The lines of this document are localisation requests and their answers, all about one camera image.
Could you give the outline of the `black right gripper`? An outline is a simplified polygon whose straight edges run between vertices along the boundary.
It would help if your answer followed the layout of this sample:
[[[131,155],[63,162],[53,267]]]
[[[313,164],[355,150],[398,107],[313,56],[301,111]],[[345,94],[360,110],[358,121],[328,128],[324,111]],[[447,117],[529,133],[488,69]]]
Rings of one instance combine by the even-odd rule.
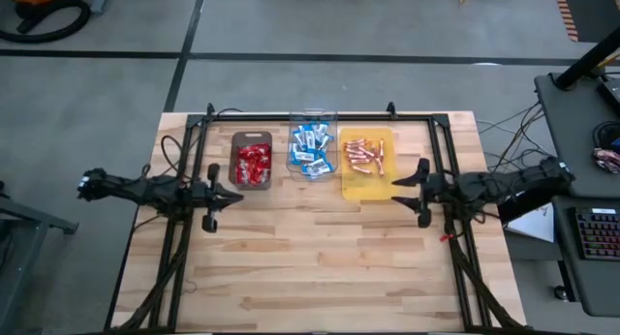
[[[392,185],[401,187],[420,186],[419,198],[392,197],[391,199],[403,204],[418,213],[418,226],[428,228],[432,221],[430,203],[447,203],[450,189],[446,177],[442,173],[430,172],[430,161],[420,158],[418,161],[418,175],[392,182]]]

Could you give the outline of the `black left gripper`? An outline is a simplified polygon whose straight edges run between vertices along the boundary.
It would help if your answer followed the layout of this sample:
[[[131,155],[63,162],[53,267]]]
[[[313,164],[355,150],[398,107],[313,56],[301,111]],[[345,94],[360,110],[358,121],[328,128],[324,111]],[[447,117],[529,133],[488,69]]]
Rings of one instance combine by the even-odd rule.
[[[218,185],[220,166],[211,164],[207,170],[208,184],[197,182],[193,185],[193,203],[197,208],[205,208],[206,214],[202,216],[201,228],[208,233],[215,233],[218,222],[214,218],[215,211],[222,211],[226,207],[240,202],[244,195],[229,191],[222,185]]]

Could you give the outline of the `candy wrapper pile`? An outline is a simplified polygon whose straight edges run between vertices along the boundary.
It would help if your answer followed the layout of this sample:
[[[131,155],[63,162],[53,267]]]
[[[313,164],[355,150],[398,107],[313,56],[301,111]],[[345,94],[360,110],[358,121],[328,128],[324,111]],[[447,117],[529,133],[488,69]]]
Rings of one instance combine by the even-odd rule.
[[[595,148],[593,158],[595,164],[600,168],[614,174],[620,174],[620,154],[607,149]]]

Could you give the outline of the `yellow plastic bin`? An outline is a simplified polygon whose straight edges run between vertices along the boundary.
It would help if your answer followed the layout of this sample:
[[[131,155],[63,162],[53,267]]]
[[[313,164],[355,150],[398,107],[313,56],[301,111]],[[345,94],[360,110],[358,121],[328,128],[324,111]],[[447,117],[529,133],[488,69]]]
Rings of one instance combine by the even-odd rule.
[[[365,147],[360,145],[346,145],[346,141],[366,139],[385,142],[383,166],[385,175],[380,176],[375,158],[370,164],[356,165],[361,168],[372,170],[372,174],[364,174],[351,169],[346,155],[347,147]],[[393,132],[388,128],[343,128],[340,131],[340,158],[342,163],[341,180],[342,194],[347,200],[388,200],[397,195],[397,190],[392,182],[396,180],[396,154],[394,151]]]

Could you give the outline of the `dark smoky plastic bin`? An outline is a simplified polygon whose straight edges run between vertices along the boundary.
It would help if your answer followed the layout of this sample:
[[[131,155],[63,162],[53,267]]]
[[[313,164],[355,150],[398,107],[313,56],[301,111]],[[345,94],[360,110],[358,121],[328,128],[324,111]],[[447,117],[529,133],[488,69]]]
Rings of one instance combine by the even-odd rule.
[[[243,145],[256,145],[261,143],[268,143],[271,146],[271,161],[270,161],[270,176],[269,187],[271,181],[272,172],[272,135],[269,132],[237,132],[232,136],[232,149],[230,156],[229,166],[229,181],[240,191],[252,191],[252,190],[266,190],[268,188],[250,188],[247,184],[239,184],[236,182],[235,167],[238,159],[238,148]],[[252,169],[256,163],[256,159],[249,162],[252,164]]]

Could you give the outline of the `clear plastic bin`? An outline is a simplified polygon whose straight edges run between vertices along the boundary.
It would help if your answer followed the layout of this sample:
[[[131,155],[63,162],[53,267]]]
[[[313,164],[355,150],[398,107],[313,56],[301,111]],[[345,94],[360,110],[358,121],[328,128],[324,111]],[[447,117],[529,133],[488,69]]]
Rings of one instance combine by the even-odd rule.
[[[331,163],[334,172],[326,174],[318,179],[310,179],[302,174],[301,166],[305,164],[309,164],[312,162],[300,162],[298,166],[291,165],[289,163],[289,147],[290,144],[295,142],[294,139],[294,130],[298,125],[307,124],[309,125],[313,131],[313,125],[317,123],[327,123],[329,125],[327,134],[334,137],[333,143],[329,146],[326,155],[326,161]],[[292,178],[296,181],[307,180],[307,181],[327,181],[335,176],[336,170],[338,170],[340,161],[339,161],[339,151],[338,151],[338,114],[335,111],[325,111],[322,109],[306,109],[300,112],[292,112],[290,114],[289,119],[289,133],[288,133],[288,152],[287,152],[287,169],[292,175]],[[320,145],[320,141],[316,141],[316,150]],[[298,146],[298,152],[308,152],[307,149],[302,150]]]

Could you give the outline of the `white paper sheet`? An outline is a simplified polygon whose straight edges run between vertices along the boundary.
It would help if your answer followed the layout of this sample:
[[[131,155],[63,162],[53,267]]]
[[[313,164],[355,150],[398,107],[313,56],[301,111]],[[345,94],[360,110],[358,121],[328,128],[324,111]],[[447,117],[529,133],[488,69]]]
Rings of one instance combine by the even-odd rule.
[[[541,241],[555,242],[554,209],[547,203],[535,210],[509,221],[505,229]]]

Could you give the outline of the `grey desk top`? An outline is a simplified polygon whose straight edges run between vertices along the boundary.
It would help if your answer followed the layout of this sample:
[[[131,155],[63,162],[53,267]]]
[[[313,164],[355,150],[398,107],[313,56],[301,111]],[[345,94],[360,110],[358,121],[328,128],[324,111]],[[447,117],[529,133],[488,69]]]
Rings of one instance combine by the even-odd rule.
[[[583,78],[570,90],[555,86],[552,76],[537,76],[542,104],[556,154],[574,175],[570,193],[581,198],[620,198],[620,175],[596,165],[593,131],[604,122],[620,122],[598,91],[601,82]]]

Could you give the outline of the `grey metal cart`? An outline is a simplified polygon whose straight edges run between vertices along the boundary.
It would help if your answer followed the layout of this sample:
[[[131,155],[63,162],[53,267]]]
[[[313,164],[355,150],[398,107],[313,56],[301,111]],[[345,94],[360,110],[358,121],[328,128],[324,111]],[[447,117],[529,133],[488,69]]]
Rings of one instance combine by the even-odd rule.
[[[0,181],[0,335],[40,335],[15,329],[14,316],[50,228],[75,234],[78,224],[20,204]]]

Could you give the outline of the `backlit black keyboard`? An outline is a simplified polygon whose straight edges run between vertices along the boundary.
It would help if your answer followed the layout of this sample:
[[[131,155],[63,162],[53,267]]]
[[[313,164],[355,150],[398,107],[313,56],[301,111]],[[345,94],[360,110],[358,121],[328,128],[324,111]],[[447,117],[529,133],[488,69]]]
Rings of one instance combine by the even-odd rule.
[[[620,261],[620,209],[576,207],[573,216],[583,259]]]

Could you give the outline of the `grey keyboard desk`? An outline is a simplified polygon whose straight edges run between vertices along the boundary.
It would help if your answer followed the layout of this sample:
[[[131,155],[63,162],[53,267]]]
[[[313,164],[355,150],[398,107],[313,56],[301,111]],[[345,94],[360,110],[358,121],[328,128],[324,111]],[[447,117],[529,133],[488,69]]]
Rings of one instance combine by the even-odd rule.
[[[620,261],[583,259],[574,228],[576,207],[620,209],[620,200],[558,196],[551,203],[569,299],[592,317],[620,318]]]

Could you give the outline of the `black stand pole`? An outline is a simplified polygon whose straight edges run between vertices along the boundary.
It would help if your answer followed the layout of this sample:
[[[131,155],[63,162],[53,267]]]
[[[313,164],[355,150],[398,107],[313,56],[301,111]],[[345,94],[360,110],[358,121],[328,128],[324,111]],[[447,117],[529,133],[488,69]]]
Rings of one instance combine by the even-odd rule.
[[[561,90],[570,90],[579,79],[589,74],[619,47],[620,26],[574,62],[564,73],[552,76],[554,85]]]

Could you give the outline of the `black monitor base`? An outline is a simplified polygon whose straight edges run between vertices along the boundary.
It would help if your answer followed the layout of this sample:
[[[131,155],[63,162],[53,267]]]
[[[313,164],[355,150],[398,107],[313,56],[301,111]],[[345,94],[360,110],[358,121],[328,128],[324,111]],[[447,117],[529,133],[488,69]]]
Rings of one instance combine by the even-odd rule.
[[[605,104],[620,118],[620,79],[603,76],[597,91]]]

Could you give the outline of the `black aluminium table frame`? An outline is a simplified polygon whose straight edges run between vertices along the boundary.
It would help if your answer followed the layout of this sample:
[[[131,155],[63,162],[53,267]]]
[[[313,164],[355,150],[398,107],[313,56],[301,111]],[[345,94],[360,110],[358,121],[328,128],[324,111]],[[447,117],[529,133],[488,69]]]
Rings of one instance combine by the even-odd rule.
[[[340,130],[391,129],[396,179],[415,172],[420,157],[450,171],[486,170],[471,111],[338,113]],[[457,275],[445,234],[443,209],[432,207],[429,228],[391,199],[347,200],[340,164],[324,180],[294,178],[286,168],[287,112],[223,113],[205,136],[200,177],[209,164],[228,180],[236,132],[273,137],[272,185],[239,191],[244,200],[214,216],[216,233],[202,230],[198,209],[180,277],[172,277],[159,308],[165,334],[178,333],[388,333],[460,332],[500,323],[467,276]],[[131,234],[118,293],[105,328],[130,319],[158,276],[167,224],[160,218]],[[466,256],[506,311],[525,317],[501,222],[472,222],[459,238]]]

